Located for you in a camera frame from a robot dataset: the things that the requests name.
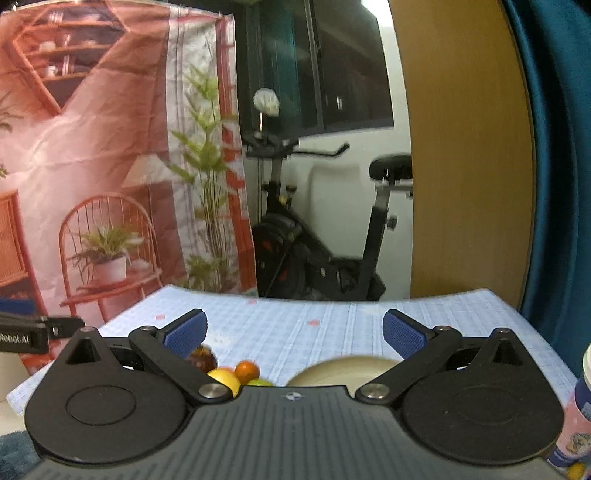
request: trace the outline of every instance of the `orange fruit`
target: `orange fruit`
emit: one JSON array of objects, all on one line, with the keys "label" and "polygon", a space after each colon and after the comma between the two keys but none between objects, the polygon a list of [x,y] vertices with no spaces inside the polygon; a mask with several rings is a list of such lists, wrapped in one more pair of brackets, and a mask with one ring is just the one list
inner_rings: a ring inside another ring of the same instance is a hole
[{"label": "orange fruit", "polygon": [[250,360],[243,360],[239,364],[237,364],[234,373],[240,380],[242,385],[246,385],[250,380],[254,380],[258,378],[261,374],[261,371],[257,367],[255,362],[251,362]]},{"label": "orange fruit", "polygon": [[236,397],[238,390],[240,390],[240,382],[238,381],[234,372],[229,372],[223,368],[216,368],[207,373],[211,378],[215,378],[218,382],[226,385],[232,390],[232,395]]}]

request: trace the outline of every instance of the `exercise bike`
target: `exercise bike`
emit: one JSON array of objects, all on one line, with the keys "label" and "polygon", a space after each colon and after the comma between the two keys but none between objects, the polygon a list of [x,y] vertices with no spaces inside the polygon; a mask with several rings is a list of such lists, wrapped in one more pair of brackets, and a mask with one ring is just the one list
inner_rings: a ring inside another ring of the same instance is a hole
[{"label": "exercise bike", "polygon": [[392,191],[412,194],[412,186],[400,180],[413,177],[410,155],[389,155],[371,163],[369,176],[379,182],[369,221],[362,258],[335,257],[292,208],[294,186],[281,191],[283,161],[293,155],[336,158],[335,152],[295,150],[298,139],[282,140],[266,132],[242,137],[246,156],[270,160],[271,179],[261,187],[267,193],[267,209],[252,228],[256,256],[256,280],[261,297],[330,301],[379,300],[385,286],[376,273],[385,228],[394,229],[397,218],[388,217]]}]

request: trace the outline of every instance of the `printed backdrop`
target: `printed backdrop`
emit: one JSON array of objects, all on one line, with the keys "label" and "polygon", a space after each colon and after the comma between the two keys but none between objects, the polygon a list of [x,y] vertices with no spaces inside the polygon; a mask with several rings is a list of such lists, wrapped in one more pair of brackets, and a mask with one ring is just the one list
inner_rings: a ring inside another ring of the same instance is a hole
[{"label": "printed backdrop", "polygon": [[0,297],[100,326],[168,283],[256,291],[233,32],[154,2],[1,17]]}]

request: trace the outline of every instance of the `teal curtain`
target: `teal curtain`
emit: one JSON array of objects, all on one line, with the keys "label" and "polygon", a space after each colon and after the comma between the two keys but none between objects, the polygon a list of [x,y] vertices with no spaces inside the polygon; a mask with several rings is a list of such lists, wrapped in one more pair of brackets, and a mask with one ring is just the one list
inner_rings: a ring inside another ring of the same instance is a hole
[{"label": "teal curtain", "polygon": [[267,0],[260,4],[265,87],[275,90],[281,115],[269,127],[277,131],[301,127],[300,85],[293,15],[289,2]]},{"label": "teal curtain", "polygon": [[579,374],[591,343],[591,15],[575,0],[504,4],[527,78],[536,150],[521,313]]}]

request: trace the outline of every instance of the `bike handlebar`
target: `bike handlebar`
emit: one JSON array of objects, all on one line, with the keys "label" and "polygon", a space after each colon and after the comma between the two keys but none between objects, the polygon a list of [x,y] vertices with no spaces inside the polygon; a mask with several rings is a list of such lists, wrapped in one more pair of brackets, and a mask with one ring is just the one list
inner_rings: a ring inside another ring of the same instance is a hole
[{"label": "bike handlebar", "polygon": [[329,158],[336,158],[340,157],[343,153],[345,153],[351,145],[349,143],[344,143],[340,146],[340,148],[335,152],[327,152],[322,150],[295,150],[292,152],[292,155],[313,155],[315,157],[329,157]]}]

